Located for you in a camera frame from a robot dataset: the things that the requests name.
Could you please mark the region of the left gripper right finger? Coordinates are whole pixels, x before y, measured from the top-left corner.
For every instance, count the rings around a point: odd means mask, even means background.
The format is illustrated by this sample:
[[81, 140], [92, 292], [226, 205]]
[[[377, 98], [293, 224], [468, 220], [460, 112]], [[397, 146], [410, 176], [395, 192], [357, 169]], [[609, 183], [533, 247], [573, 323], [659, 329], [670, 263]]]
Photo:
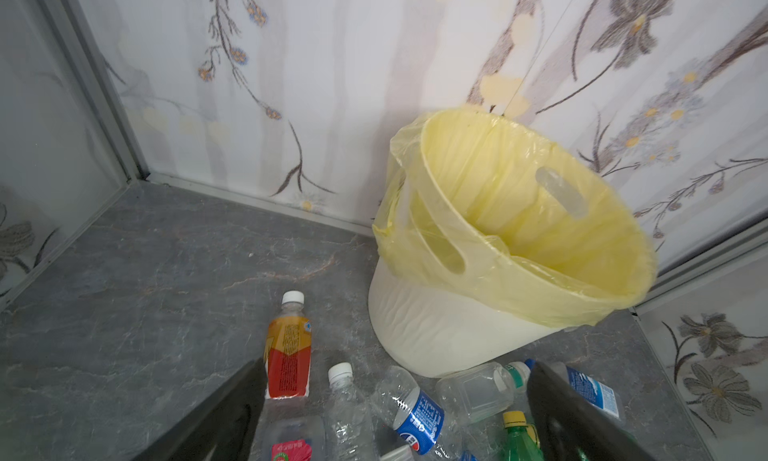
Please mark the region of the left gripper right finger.
[[546, 364], [533, 363], [526, 391], [545, 460], [653, 460]]

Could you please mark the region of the white plastic waste bin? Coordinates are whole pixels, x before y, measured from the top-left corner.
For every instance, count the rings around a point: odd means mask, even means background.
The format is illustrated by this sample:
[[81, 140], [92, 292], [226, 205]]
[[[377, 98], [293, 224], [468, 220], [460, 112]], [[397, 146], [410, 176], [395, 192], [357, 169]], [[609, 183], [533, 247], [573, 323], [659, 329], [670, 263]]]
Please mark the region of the white plastic waste bin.
[[440, 378], [491, 361], [573, 324], [546, 326], [521, 318], [548, 306], [535, 290], [552, 287], [510, 266], [461, 275], [461, 293], [399, 277], [380, 258], [368, 309], [378, 341], [392, 359], [414, 374]]

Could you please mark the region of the clear bottle green cap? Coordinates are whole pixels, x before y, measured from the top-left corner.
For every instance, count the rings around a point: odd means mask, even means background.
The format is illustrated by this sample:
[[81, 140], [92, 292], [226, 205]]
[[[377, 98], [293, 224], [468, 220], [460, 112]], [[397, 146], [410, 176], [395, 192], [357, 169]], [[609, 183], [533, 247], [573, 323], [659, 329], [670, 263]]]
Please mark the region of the clear bottle green cap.
[[524, 362], [488, 362], [440, 379], [436, 394], [440, 405], [466, 427], [510, 408], [525, 393], [530, 373]]

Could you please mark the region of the green soda bottle upright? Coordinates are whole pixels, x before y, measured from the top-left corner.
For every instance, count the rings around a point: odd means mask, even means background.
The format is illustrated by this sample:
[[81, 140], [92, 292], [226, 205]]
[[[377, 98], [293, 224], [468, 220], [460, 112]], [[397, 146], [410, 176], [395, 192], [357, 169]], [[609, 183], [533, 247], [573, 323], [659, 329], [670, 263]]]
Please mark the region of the green soda bottle upright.
[[522, 411], [503, 413], [506, 432], [501, 460], [504, 461], [543, 461], [536, 428], [529, 424]]

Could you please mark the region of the small blue label bottle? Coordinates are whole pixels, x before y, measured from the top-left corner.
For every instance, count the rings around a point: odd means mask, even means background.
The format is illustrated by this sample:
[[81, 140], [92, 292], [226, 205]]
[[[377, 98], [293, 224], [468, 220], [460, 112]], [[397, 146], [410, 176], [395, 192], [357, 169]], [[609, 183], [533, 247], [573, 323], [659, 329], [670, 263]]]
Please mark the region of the small blue label bottle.
[[548, 366], [602, 414], [619, 425], [624, 423], [624, 408], [611, 387], [562, 362], [548, 363]]

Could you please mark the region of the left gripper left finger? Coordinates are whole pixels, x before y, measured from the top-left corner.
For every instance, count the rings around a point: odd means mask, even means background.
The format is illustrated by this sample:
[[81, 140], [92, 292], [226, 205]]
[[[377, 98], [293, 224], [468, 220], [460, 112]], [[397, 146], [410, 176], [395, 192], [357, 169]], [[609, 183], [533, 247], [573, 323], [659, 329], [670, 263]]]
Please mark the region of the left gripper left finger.
[[246, 363], [137, 460], [247, 460], [265, 404], [264, 360]]

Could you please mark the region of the clear bottle blue label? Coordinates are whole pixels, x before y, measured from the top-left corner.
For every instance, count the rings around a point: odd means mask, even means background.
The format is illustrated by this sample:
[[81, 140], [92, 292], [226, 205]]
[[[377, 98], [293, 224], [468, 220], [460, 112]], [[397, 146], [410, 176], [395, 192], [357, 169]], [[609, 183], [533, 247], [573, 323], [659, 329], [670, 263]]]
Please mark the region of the clear bottle blue label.
[[328, 422], [334, 460], [378, 460], [372, 414], [357, 387], [352, 365], [341, 362], [328, 370], [331, 390]]

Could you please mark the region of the orange red juice bottle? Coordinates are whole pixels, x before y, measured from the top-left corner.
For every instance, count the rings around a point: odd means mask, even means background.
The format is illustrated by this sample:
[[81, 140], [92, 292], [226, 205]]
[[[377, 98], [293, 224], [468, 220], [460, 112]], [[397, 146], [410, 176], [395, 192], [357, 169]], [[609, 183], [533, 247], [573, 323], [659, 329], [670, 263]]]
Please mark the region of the orange red juice bottle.
[[312, 325], [304, 314], [304, 304], [301, 291], [285, 292], [281, 311], [268, 326], [264, 351], [267, 399], [309, 395]]

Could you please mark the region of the yellow bin liner bag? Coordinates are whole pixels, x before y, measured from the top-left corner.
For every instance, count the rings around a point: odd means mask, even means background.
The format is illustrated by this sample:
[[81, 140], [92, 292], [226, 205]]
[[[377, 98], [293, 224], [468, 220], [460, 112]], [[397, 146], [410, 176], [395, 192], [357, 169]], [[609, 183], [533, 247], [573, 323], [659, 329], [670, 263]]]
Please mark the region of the yellow bin liner bag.
[[422, 114], [391, 138], [373, 232], [398, 278], [550, 328], [638, 304], [657, 274], [648, 235], [603, 178], [468, 109]]

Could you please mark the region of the red cap Fiji bottle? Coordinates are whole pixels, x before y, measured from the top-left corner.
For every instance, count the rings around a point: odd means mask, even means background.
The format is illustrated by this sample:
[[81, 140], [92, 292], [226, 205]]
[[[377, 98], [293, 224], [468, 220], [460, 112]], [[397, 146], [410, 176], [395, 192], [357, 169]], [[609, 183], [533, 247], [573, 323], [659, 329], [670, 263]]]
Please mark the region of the red cap Fiji bottle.
[[326, 430], [320, 416], [275, 420], [267, 425], [262, 460], [323, 461], [327, 454]]

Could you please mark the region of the Pepsi label clear bottle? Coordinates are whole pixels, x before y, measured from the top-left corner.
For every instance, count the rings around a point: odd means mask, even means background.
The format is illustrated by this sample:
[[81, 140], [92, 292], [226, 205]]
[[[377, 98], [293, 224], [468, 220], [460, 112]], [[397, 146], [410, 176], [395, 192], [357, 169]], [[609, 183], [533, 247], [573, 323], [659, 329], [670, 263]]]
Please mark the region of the Pepsi label clear bottle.
[[476, 460], [456, 416], [424, 391], [409, 371], [390, 366], [369, 397], [372, 412], [420, 460]]

